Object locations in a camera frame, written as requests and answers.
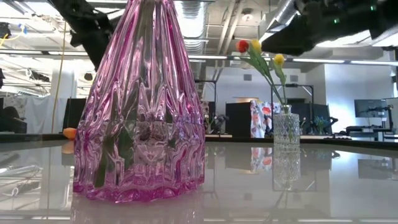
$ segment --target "glossy table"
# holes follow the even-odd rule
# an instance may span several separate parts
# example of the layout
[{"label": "glossy table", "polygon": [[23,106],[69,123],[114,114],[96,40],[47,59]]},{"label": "glossy table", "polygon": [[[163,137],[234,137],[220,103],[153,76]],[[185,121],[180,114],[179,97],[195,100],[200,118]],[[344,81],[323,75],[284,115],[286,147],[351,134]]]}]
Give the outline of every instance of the glossy table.
[{"label": "glossy table", "polygon": [[115,205],[72,193],[71,144],[0,144],[0,223],[398,223],[398,152],[208,142],[199,191]]}]

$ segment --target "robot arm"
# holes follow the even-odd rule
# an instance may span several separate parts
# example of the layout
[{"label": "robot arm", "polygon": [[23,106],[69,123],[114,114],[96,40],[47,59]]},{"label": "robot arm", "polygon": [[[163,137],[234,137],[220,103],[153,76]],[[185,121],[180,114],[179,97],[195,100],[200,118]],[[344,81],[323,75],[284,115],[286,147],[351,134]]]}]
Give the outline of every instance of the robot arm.
[{"label": "robot arm", "polygon": [[338,119],[337,118],[334,118],[334,117],[330,117],[329,119],[329,123],[323,128],[323,132],[324,133],[327,133],[327,134],[331,134],[331,133],[328,133],[329,132],[329,128],[332,126],[332,125],[334,125],[337,121],[338,121]]},{"label": "robot arm", "polygon": [[271,53],[301,55],[317,44],[369,30],[372,39],[398,23],[397,0],[295,0],[292,22],[262,42]]},{"label": "robot arm", "polygon": [[114,32],[113,23],[85,0],[48,1],[73,29],[72,46],[82,45],[97,70]]}]

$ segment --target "pink glass vase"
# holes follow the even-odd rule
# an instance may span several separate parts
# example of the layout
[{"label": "pink glass vase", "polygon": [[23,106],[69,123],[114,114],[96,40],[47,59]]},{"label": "pink glass vase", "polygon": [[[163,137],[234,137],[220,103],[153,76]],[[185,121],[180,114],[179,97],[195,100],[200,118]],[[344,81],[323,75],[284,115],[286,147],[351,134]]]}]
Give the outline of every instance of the pink glass vase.
[{"label": "pink glass vase", "polygon": [[200,100],[172,0],[130,0],[75,139],[73,191],[151,201],[204,181]]}]

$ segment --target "potted plant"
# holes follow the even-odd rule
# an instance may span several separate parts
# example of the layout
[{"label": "potted plant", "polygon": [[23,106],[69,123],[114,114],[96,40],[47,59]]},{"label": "potted plant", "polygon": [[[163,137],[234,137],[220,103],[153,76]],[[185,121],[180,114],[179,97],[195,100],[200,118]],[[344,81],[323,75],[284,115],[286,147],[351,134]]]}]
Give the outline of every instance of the potted plant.
[{"label": "potted plant", "polygon": [[[285,58],[277,54],[268,64],[261,55],[261,44],[258,40],[246,42],[241,40],[236,48],[241,53],[248,53],[249,57],[241,57],[241,60],[252,65],[268,82],[269,86],[275,92],[276,97],[281,103],[281,113],[274,115],[274,144],[279,146],[298,146],[300,144],[300,119],[297,114],[291,113],[291,106],[287,104],[286,99],[286,76],[282,67]],[[270,67],[275,71],[276,76],[282,85],[283,97],[275,87],[274,79],[271,75]]]}]

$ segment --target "flower stem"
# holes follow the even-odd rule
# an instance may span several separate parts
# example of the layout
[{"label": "flower stem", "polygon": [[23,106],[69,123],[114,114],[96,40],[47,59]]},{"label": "flower stem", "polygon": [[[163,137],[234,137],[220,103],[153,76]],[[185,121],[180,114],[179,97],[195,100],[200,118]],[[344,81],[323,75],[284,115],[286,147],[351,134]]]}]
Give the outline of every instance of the flower stem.
[{"label": "flower stem", "polygon": [[287,105],[287,99],[286,99],[285,85],[282,85],[282,89],[283,89],[283,91],[284,91],[284,100],[285,100],[285,105]]},{"label": "flower stem", "polygon": [[283,105],[284,103],[282,101],[282,98],[280,97],[279,92],[278,92],[277,88],[275,87],[275,84],[274,84],[274,81],[272,80],[272,78],[268,79],[268,77],[266,75],[264,75],[264,77],[266,78],[266,80],[267,80],[269,86],[271,87],[271,89],[274,90],[275,95],[278,98],[278,100],[280,101],[280,103]]}]

